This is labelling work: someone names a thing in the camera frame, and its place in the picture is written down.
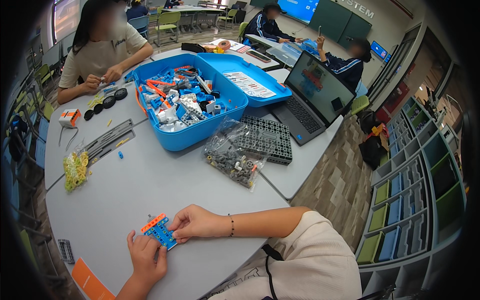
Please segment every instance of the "bracelet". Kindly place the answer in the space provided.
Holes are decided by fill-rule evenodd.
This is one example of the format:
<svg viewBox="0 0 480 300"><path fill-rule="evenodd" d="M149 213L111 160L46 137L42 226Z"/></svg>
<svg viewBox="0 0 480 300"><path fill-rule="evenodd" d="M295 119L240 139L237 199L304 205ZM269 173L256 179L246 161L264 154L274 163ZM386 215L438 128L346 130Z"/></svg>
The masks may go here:
<svg viewBox="0 0 480 300"><path fill-rule="evenodd" d="M228 216L230 217L230 220L232 220L232 233L229 235L229 237L233 237L233 231L235 230L235 228L233 227L233 218L230 214L228 214Z"/></svg>

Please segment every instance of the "orange spool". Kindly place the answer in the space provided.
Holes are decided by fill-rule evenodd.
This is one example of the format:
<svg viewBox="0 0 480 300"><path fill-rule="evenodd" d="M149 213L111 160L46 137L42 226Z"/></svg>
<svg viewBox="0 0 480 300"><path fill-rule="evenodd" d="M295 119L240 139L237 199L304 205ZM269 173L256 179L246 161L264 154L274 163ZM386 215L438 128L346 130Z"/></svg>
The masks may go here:
<svg viewBox="0 0 480 300"><path fill-rule="evenodd" d="M221 41L220 43L218 43L217 45L220 49L222 49L223 51L227 51L228 49L230 49L231 45L230 45L230 42L225 40L225 41Z"/></svg>

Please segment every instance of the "hand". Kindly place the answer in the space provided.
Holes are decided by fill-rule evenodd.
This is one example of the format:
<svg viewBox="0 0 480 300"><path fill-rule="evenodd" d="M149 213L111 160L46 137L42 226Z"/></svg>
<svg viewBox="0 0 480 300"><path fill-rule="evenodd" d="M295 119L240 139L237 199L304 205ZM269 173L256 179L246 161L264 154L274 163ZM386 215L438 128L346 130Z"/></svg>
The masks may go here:
<svg viewBox="0 0 480 300"><path fill-rule="evenodd" d="M317 50L323 50L324 49L324 42L325 42L325 37L324 36L319 36L317 38Z"/></svg>
<svg viewBox="0 0 480 300"><path fill-rule="evenodd" d="M173 218L168 230L174 230L177 243L184 243L191 237L221 237L231 233L229 216L220 216L195 204L180 210Z"/></svg>
<svg viewBox="0 0 480 300"><path fill-rule="evenodd" d="M93 74L88 75L87 80L83 83L84 90L86 92L95 91L98 88L98 85L102 82L100 77L97 77Z"/></svg>
<svg viewBox="0 0 480 300"><path fill-rule="evenodd" d="M107 70L105 75L103 75L103 77L105 77L104 82L106 84L109 84L113 81L117 81L118 79L120 79L122 73L123 67L120 64L114 65Z"/></svg>
<svg viewBox="0 0 480 300"><path fill-rule="evenodd" d="M167 273L167 248L162 247L158 240L145 235L136 237L134 242L134 235L135 230L132 230L127 236L133 264L130 280L150 290ZM158 259L155 261L154 256L158 248L160 248Z"/></svg>

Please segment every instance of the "monitor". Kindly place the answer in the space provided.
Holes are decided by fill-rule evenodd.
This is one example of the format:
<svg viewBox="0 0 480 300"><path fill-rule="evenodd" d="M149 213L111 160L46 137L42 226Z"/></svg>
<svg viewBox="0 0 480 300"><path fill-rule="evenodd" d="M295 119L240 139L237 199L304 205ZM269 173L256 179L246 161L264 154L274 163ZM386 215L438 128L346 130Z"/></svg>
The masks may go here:
<svg viewBox="0 0 480 300"><path fill-rule="evenodd" d="M339 79L315 56L303 51L285 84L322 119L328 127L349 109L355 90Z"/></svg>
<svg viewBox="0 0 480 300"><path fill-rule="evenodd" d="M318 1L311 0L278 0L277 3L283 11L287 12L287 16L294 17L307 24L310 23L318 5Z"/></svg>
<svg viewBox="0 0 480 300"><path fill-rule="evenodd" d="M387 50L383 49L377 42L373 41L372 43L372 50L375 52L376 55L380 56L382 59L387 56Z"/></svg>
<svg viewBox="0 0 480 300"><path fill-rule="evenodd" d="M239 6L240 9L244 9L247 6L247 2L237 1L235 4Z"/></svg>

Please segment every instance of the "chalkboard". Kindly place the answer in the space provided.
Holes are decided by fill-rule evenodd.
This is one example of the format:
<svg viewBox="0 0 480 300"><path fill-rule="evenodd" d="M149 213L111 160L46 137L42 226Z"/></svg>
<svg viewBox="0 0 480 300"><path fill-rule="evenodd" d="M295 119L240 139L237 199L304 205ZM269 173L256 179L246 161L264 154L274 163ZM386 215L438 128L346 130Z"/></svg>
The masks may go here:
<svg viewBox="0 0 480 300"><path fill-rule="evenodd" d="M251 0L250 5L263 9L265 4L270 2L276 2L275 0Z"/></svg>
<svg viewBox="0 0 480 300"><path fill-rule="evenodd" d="M333 1L318 0L317 8L308 26L318 31L318 26L321 25L322 35L337 42L351 15L351 11Z"/></svg>
<svg viewBox="0 0 480 300"><path fill-rule="evenodd" d="M367 21L362 19L362 17L353 13L347 23L347 26L345 27L345 30L342 33L342 36L338 41L338 44L341 45L343 48L347 48L347 36L366 38L367 34L370 32L371 27L372 24L368 23Z"/></svg>

